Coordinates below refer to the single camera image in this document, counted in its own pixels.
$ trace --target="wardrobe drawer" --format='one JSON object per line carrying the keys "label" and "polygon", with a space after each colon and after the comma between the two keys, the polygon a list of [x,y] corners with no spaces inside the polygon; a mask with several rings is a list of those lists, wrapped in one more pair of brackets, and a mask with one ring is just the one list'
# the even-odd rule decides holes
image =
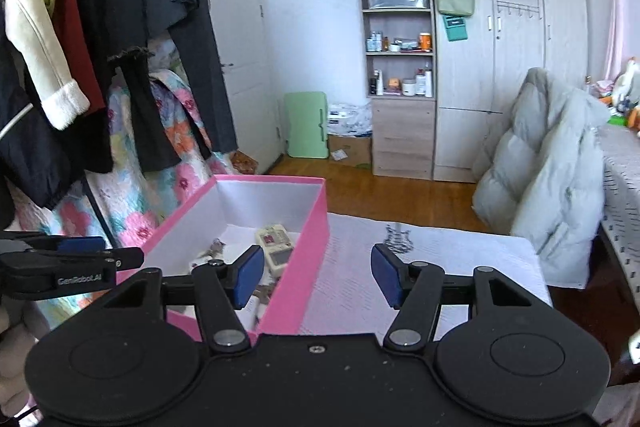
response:
{"label": "wardrobe drawer", "polygon": [[429,156],[414,153],[374,152],[373,174],[396,178],[430,180],[433,161]]}
{"label": "wardrobe drawer", "polygon": [[435,102],[431,100],[374,100],[374,136],[433,142]]}
{"label": "wardrobe drawer", "polygon": [[374,136],[373,150],[375,152],[389,152],[397,154],[410,154],[433,159],[433,135],[430,140],[414,138],[388,138]]}

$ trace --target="metal screw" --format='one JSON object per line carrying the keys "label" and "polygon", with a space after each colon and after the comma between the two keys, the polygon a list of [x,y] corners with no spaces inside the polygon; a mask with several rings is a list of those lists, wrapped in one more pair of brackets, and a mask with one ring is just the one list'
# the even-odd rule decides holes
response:
{"label": "metal screw", "polygon": [[213,335],[213,341],[219,346],[237,346],[244,341],[244,333],[238,330],[221,330]]}
{"label": "metal screw", "polygon": [[414,330],[396,330],[389,335],[389,340],[396,346],[415,346],[422,337]]}

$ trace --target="cardboard box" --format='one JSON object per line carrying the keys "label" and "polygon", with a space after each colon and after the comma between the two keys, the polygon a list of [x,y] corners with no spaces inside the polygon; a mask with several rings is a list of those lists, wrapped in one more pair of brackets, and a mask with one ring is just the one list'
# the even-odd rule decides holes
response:
{"label": "cardboard box", "polygon": [[371,139],[329,135],[329,158],[334,163],[371,168]]}

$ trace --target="green step stool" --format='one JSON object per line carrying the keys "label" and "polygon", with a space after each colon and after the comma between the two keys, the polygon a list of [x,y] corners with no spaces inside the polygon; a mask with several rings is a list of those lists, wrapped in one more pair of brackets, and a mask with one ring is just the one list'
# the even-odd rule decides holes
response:
{"label": "green step stool", "polygon": [[289,118],[289,156],[329,158],[326,145],[326,95],[319,91],[288,92],[284,106]]}

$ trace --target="pink curtain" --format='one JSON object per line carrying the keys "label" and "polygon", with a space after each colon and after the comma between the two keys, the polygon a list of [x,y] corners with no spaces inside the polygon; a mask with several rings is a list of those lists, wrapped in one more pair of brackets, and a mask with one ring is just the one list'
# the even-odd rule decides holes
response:
{"label": "pink curtain", "polygon": [[609,26],[609,44],[603,79],[614,82],[622,70],[623,45],[625,40],[625,0],[611,0],[611,23]]}

